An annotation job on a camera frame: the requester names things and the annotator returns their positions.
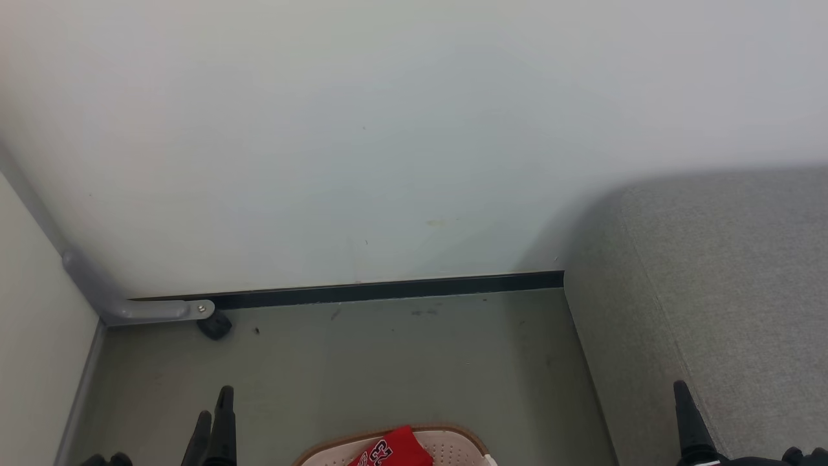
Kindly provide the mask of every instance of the perforated basket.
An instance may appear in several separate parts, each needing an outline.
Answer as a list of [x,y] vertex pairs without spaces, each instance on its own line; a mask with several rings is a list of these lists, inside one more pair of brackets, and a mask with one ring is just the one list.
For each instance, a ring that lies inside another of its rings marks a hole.
[[[498,466],[483,442],[457,425],[412,425],[434,466]],[[293,466],[348,466],[358,454],[392,430],[375,430],[316,445]]]

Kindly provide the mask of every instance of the black rubber stopper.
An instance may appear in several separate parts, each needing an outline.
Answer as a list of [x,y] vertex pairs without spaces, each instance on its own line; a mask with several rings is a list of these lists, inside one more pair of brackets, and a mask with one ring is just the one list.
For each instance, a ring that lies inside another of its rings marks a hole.
[[199,330],[211,340],[220,340],[230,332],[233,324],[230,319],[218,309],[213,311],[213,315],[208,318],[195,321],[199,326]]

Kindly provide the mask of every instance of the metal bracket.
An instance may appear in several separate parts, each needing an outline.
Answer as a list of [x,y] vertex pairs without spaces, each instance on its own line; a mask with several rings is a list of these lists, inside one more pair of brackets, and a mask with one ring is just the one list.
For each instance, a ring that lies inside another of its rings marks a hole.
[[124,298],[111,279],[80,250],[69,247],[61,255],[63,268],[92,309],[108,327],[139,323],[200,320],[213,315],[215,304],[198,301],[132,301]]

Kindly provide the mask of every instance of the white wall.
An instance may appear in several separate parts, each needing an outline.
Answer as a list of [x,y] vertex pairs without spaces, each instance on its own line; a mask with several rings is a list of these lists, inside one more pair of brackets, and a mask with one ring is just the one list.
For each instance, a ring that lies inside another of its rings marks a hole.
[[52,464],[98,315],[3,175],[0,322],[2,463]]
[[560,269],[654,173],[828,160],[822,0],[5,0],[0,138],[132,296]]

